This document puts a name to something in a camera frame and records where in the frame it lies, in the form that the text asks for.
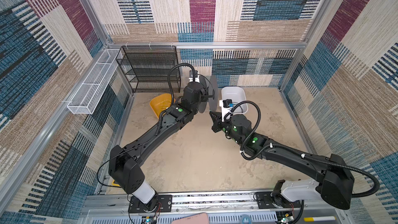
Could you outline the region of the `grey perforated cable spool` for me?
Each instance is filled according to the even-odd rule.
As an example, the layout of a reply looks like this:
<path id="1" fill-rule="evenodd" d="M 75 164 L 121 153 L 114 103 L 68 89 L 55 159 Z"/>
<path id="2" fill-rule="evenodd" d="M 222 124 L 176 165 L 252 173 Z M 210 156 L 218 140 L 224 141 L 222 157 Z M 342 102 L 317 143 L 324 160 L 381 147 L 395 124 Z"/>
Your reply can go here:
<path id="1" fill-rule="evenodd" d="M 209 104 L 210 111 L 216 111 L 218 107 L 218 84 L 215 75 L 212 75 L 210 79 L 200 75 L 198 76 L 200 84 L 203 86 L 201 102 L 199 104 L 199 112 L 204 113 L 207 104 Z"/>

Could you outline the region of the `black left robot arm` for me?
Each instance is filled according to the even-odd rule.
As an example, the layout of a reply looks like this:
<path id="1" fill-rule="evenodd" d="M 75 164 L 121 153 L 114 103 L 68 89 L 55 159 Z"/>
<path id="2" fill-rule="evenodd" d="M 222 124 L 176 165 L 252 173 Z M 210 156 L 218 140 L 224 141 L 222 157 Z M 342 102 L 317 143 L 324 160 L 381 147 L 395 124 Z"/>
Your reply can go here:
<path id="1" fill-rule="evenodd" d="M 158 122 L 146 133 L 124 147 L 116 145 L 106 161 L 108 174 L 127 194 L 138 199 L 144 212 L 160 209 L 158 193 L 149 185 L 141 169 L 142 164 L 171 135 L 181 130 L 197 113 L 203 113 L 206 105 L 217 101 L 217 79 L 198 75 L 189 63 L 180 63 L 170 69 L 167 82 L 171 85 L 172 72 L 187 66 L 192 72 L 192 81 L 183 90 L 180 99 L 171 98 L 170 106 L 159 114 Z"/>

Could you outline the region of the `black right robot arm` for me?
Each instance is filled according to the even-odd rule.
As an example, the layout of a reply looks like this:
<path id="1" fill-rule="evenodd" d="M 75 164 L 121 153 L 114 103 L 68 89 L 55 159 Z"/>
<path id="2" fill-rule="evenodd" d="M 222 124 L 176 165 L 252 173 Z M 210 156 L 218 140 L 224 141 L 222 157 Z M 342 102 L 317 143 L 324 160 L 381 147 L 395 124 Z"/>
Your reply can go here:
<path id="1" fill-rule="evenodd" d="M 235 109 L 233 107 L 225 115 L 211 111 L 212 130 L 223 131 L 226 137 L 234 140 L 239 145 L 240 155 L 247 161 L 264 159 L 277 162 L 310 177 L 305 181 L 279 180 L 273 192 L 278 205 L 285 201 L 323 200 L 330 206 L 347 210 L 352 198 L 368 197 L 379 190 L 380 182 L 370 172 L 348 166 L 336 154 L 319 156 L 276 142 L 256 132 L 260 118 L 252 125 L 243 114 L 235 115 Z M 353 172 L 370 179 L 373 186 L 365 192 L 354 193 Z"/>

